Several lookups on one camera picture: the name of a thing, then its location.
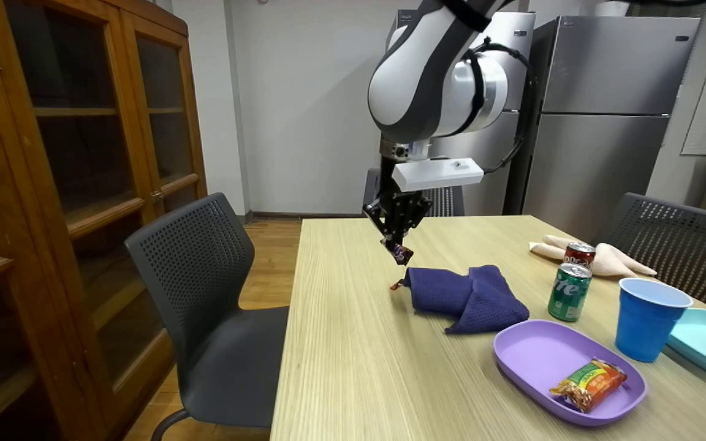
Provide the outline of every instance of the purple plate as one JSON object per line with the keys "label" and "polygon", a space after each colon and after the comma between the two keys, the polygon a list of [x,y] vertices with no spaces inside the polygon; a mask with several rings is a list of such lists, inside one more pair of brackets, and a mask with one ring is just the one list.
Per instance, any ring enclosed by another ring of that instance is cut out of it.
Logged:
{"label": "purple plate", "polygon": [[[494,335],[493,343],[497,368],[512,379],[528,398],[542,405],[554,416],[573,427],[605,427],[632,411],[648,394],[648,382],[626,357],[599,346],[589,335],[554,324],[554,322],[521,322]],[[619,368],[627,379],[612,394],[607,394],[592,411],[581,415],[556,401],[550,389],[586,365],[591,357],[600,357]]]}

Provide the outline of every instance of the food wrapper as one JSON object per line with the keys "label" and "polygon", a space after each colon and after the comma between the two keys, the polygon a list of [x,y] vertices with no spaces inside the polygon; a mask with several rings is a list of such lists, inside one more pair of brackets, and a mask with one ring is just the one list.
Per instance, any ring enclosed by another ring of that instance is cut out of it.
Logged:
{"label": "food wrapper", "polygon": [[615,365],[592,357],[563,377],[556,388],[552,388],[550,394],[578,411],[591,411],[607,394],[612,394],[626,382],[626,377],[627,376]]}

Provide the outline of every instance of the chair backrest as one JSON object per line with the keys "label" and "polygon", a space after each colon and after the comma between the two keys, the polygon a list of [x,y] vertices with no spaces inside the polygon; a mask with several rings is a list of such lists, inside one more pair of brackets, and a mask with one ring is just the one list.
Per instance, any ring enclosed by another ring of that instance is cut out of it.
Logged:
{"label": "chair backrest", "polygon": [[222,193],[205,197],[125,240],[129,257],[187,362],[237,311],[255,248]]}
{"label": "chair backrest", "polygon": [[[362,207],[368,207],[378,197],[378,189],[379,189],[379,169],[368,169],[368,181],[362,187]],[[445,187],[445,189],[434,189],[423,193],[432,200],[432,208],[427,215],[463,215],[466,213],[461,187]]]}
{"label": "chair backrest", "polygon": [[706,211],[626,193],[602,243],[657,270],[657,276],[706,302]]}

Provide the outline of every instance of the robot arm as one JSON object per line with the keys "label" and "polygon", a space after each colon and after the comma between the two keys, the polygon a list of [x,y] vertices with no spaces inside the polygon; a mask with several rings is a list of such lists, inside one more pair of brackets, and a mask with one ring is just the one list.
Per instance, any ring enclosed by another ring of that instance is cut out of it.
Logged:
{"label": "robot arm", "polygon": [[412,249],[409,229],[429,213],[427,189],[482,178],[474,160],[434,160],[432,140],[491,126],[505,105],[508,77],[477,58],[471,41],[508,0],[422,0],[416,18],[391,35],[369,82],[369,116],[383,133],[379,191],[362,211],[398,265]]}

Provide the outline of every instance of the green can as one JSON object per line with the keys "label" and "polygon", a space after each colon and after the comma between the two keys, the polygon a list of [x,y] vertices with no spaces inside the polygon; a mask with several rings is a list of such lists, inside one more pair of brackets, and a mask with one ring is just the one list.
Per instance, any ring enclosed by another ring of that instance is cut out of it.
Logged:
{"label": "green can", "polygon": [[577,262],[563,262],[556,270],[552,297],[550,297],[550,314],[558,322],[578,322],[583,300],[589,297],[591,286],[591,270]]}

